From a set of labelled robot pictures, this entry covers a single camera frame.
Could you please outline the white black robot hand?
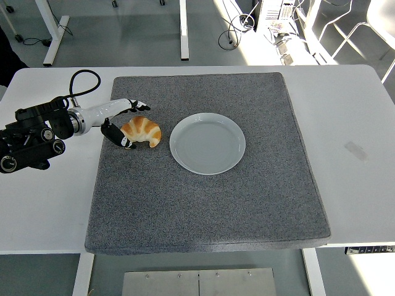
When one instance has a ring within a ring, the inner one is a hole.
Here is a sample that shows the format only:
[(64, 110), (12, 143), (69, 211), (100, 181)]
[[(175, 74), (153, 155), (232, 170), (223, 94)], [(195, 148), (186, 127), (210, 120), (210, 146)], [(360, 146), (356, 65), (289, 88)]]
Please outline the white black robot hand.
[(86, 134), (92, 127), (100, 127), (101, 133), (113, 144), (127, 149), (135, 148), (135, 145), (110, 123), (110, 118), (128, 111), (136, 112), (150, 110), (145, 103), (132, 99), (117, 99), (89, 109), (75, 108), (73, 111), (77, 117), (78, 129), (75, 134)]

